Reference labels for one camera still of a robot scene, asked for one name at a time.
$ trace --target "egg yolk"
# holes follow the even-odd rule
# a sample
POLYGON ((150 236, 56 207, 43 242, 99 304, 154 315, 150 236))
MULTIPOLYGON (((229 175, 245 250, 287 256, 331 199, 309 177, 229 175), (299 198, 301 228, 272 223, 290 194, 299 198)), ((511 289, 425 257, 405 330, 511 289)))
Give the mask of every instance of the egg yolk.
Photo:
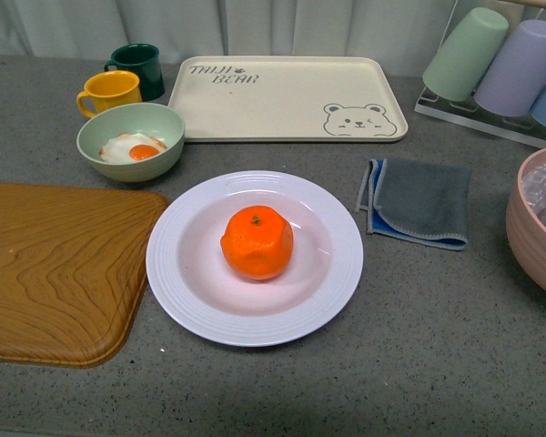
POLYGON ((137 146, 133 146, 129 149, 129 157, 135 159, 136 161, 151 158, 158 153, 160 152, 157 150, 157 148, 147 144, 138 144, 137 146))

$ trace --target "green bowl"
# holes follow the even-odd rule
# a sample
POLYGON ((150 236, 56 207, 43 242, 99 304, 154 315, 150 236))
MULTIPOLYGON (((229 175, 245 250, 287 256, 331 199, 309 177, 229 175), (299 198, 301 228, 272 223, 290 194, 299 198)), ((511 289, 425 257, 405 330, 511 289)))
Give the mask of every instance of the green bowl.
POLYGON ((76 137, 76 146, 99 173, 121 182, 157 178, 171 169, 182 154, 184 120, 171 107, 157 103, 132 103, 112 107, 87 121, 76 137), (141 133, 166 144, 167 150, 129 164, 111 164, 99 156, 101 147, 119 134, 141 133))

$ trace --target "cup rack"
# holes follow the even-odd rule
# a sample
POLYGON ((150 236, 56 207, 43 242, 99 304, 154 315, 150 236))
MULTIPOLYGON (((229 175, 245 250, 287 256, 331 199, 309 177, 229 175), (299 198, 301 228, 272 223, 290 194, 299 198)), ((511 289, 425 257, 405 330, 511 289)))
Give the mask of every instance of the cup rack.
MULTIPOLYGON (((540 15, 543 12, 542 9, 546 9, 546 0, 513 0, 509 2, 499 0, 456 0, 440 43, 443 44, 455 25, 473 7, 487 6, 493 8, 495 5, 501 6, 501 4, 512 4, 514 8, 520 7, 521 19, 526 19, 527 16, 540 15)), ((473 99, 473 94, 462 102, 451 102, 437 96, 425 87, 415 104, 415 112, 529 146, 546 147, 546 127, 538 123, 533 117, 530 115, 502 117, 492 114, 477 105, 473 99)))

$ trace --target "cloth napkin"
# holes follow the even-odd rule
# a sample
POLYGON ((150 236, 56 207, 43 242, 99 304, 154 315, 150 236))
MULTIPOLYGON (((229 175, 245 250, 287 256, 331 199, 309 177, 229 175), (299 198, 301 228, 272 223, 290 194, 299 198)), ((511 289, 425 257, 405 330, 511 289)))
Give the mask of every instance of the cloth napkin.
POLYGON ((470 168, 402 158, 372 159, 356 211, 368 211, 367 230, 449 250, 468 243, 470 168))

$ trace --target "pink bowl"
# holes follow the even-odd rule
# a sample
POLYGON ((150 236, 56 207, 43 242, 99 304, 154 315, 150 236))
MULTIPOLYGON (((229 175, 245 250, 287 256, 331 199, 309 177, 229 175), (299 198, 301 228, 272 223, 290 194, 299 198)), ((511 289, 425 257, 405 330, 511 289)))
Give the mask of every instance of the pink bowl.
POLYGON ((506 231, 516 260, 524 271, 546 290, 546 228, 528 206, 522 178, 546 163, 546 148, 530 155, 520 166, 508 201, 506 231))

